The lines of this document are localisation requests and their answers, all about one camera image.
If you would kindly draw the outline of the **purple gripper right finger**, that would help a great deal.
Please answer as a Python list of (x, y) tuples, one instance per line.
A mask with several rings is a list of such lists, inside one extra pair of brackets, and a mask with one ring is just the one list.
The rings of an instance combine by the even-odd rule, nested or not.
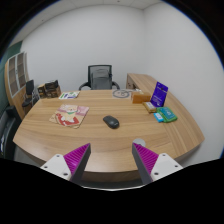
[(144, 185), (182, 169), (168, 154), (157, 154), (140, 144), (132, 144), (132, 154)]

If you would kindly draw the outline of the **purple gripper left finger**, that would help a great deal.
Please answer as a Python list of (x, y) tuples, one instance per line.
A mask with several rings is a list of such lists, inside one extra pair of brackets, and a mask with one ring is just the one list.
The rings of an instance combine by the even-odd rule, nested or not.
[(91, 145), (85, 144), (65, 155), (54, 155), (41, 169), (70, 182), (80, 182), (90, 154)]

